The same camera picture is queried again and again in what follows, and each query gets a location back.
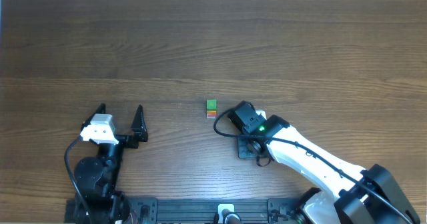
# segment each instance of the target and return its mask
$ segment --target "black cable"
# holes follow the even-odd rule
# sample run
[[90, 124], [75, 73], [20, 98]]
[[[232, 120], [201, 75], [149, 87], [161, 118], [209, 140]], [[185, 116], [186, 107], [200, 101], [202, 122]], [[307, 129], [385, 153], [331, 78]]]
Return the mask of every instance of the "black cable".
[[87, 216], [89, 217], [89, 221], [90, 221], [90, 223], [91, 224], [95, 224], [95, 222], [93, 221], [93, 216], [92, 216], [92, 213], [91, 213], [91, 209], [89, 208], [89, 205], [87, 204], [87, 202], [86, 202], [86, 200], [85, 200], [85, 198], [81, 195], [81, 193], [80, 193], [80, 190], [79, 190], [79, 187], [77, 186], [77, 181], [75, 180], [75, 178], [74, 178], [74, 175], [73, 175], [73, 172], [71, 171], [71, 168], [69, 167], [69, 162], [68, 162], [68, 153], [69, 153], [69, 151], [74, 147], [74, 145], [76, 144], [76, 143], [78, 143], [79, 141], [81, 140], [81, 137], [80, 137], [80, 135], [79, 135], [79, 137], [76, 139], [76, 140], [74, 140], [69, 146], [68, 146], [68, 148], [67, 148], [67, 150], [65, 151], [65, 154], [64, 154], [64, 162], [65, 162], [65, 167], [67, 168], [67, 172], [68, 172], [68, 175], [69, 175], [69, 178], [71, 179], [71, 182], [73, 183], [73, 186], [74, 186], [74, 189], [75, 189], [75, 192], [77, 193], [77, 195], [79, 196], [79, 198], [80, 198], [80, 201], [81, 201], [81, 203], [83, 204], [83, 206], [85, 207], [85, 209], [86, 209], [86, 211], [87, 211]]
[[275, 138], [275, 137], [264, 137], [264, 136], [259, 136], [259, 135], [243, 135], [243, 134], [239, 134], [239, 135], [234, 135], [234, 134], [227, 134], [227, 133], [223, 133], [221, 131], [218, 131], [218, 129], [216, 128], [216, 125], [218, 124], [218, 121], [227, 113], [234, 111], [234, 108], [228, 109], [227, 111], [224, 111], [223, 113], [221, 113], [217, 119], [215, 120], [215, 122], [213, 122], [213, 130], [223, 136], [223, 137], [233, 137], [233, 138], [244, 138], [244, 139], [264, 139], [264, 140], [271, 140], [271, 141], [280, 141], [282, 143], [287, 143], [290, 145], [294, 145], [296, 147], [302, 148], [305, 151], [307, 151], [307, 153], [311, 154], [312, 157], [314, 158], [318, 158], [320, 161], [322, 161], [323, 163], [325, 163], [328, 167], [330, 167], [332, 170], [336, 171], [338, 174], [340, 174], [341, 178], [345, 177], [346, 179], [350, 180], [351, 182], [353, 182], [354, 184], [356, 184], [358, 187], [362, 188], [363, 190], [365, 190], [368, 194], [374, 196], [375, 198], [379, 199], [381, 202], [383, 202], [383, 204], [385, 204], [387, 207], [389, 207], [393, 212], [395, 212], [395, 214], [397, 214], [399, 217], [401, 217], [407, 224], [412, 224], [411, 220], [409, 220], [405, 214], [403, 214], [401, 211], [399, 211], [397, 208], [395, 208], [391, 203], [389, 203], [385, 198], [383, 198], [381, 195], [379, 195], [378, 193], [376, 193], [375, 191], [369, 189], [365, 184], [361, 183], [358, 180], [355, 180], [353, 177], [349, 176], [348, 174], [346, 174], [345, 172], [343, 172], [341, 169], [337, 168], [336, 166], [334, 166], [332, 163], [330, 163], [329, 161], [327, 161], [326, 159], [324, 159], [322, 156], [318, 155], [316, 152], [312, 151], [310, 148], [299, 144], [296, 141], [289, 141], [289, 140], [285, 140], [285, 139], [280, 139], [280, 138]]

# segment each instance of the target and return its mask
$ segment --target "wood grain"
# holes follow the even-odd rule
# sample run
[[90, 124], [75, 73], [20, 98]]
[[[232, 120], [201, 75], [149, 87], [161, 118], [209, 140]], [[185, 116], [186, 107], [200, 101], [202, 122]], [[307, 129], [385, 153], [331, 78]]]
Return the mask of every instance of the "wood grain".
[[[312, 184], [237, 157], [205, 100], [242, 99], [351, 163], [389, 169], [426, 220], [427, 0], [3, 0], [0, 221], [61, 222], [66, 146], [101, 103], [149, 142], [119, 189], [161, 199], [297, 197]], [[234, 131], [226, 121], [224, 131]], [[80, 144], [71, 164], [96, 153]]]

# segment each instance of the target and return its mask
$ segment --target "green block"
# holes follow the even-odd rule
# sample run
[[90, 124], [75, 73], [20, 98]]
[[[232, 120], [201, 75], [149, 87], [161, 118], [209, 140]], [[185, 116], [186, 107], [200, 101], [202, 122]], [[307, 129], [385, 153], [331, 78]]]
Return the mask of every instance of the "green block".
[[206, 109], [208, 111], [216, 111], [216, 100], [207, 100]]

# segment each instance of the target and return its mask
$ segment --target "wooden tabletop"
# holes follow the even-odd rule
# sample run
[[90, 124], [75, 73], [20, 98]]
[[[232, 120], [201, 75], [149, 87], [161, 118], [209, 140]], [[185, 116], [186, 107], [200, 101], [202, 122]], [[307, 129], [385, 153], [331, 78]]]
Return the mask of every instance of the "wooden tabletop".
[[[337, 157], [393, 173], [426, 220], [427, 0], [3, 0], [0, 221], [61, 222], [65, 148], [100, 103], [149, 141], [118, 189], [159, 199], [299, 197], [206, 119], [251, 101]], [[235, 131], [222, 121], [220, 128]], [[80, 143], [71, 164], [96, 154]]]

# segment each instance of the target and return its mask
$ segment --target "wooden table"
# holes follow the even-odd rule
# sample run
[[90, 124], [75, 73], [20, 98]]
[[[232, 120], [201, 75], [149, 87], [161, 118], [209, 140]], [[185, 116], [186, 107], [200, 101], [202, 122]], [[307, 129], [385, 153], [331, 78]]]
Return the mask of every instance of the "wooden table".
[[[118, 133], [144, 106], [149, 142], [119, 177], [129, 196], [312, 187], [238, 159], [206, 99], [251, 101], [344, 160], [385, 166], [426, 220], [427, 0], [3, 0], [2, 22], [0, 221], [63, 220], [63, 154], [102, 102]], [[78, 144], [71, 164], [96, 149]]]

